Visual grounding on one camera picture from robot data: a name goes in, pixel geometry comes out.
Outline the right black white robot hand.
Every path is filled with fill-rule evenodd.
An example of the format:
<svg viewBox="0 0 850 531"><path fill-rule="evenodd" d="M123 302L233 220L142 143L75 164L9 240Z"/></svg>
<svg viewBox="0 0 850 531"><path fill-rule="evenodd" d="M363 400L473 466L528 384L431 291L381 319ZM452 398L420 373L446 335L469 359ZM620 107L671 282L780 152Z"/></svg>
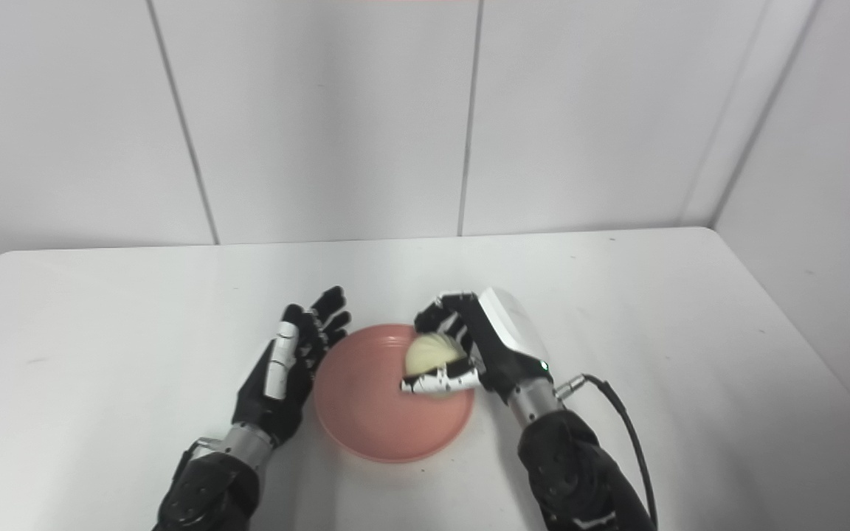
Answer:
<svg viewBox="0 0 850 531"><path fill-rule="evenodd" d="M531 386L554 393L553 376L533 323L506 291L446 293L416 315L416 333L437 333L463 357L402 378L407 394L452 393L483 387L509 403Z"/></svg>

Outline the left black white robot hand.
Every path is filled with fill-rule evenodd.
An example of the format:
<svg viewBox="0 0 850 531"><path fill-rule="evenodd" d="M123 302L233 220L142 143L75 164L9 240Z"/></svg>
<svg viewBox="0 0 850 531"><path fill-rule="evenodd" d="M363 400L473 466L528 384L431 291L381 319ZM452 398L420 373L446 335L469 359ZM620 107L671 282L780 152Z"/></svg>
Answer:
<svg viewBox="0 0 850 531"><path fill-rule="evenodd" d="M277 448L296 434L317 370L351 322L343 287L321 293L310 307L288 305L249 377L237 393L232 423L253 426Z"/></svg>

